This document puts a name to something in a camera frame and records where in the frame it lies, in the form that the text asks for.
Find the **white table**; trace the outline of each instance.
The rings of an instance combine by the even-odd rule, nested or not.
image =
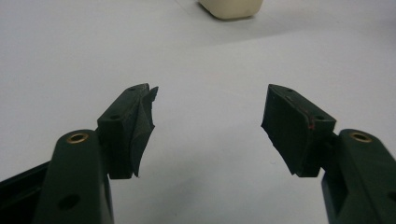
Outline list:
[[[327,223],[261,129],[267,85],[295,89],[396,155],[396,3],[264,1],[217,21],[195,0],[0,1],[0,180],[126,88],[160,86],[140,178],[111,181],[116,223]]]

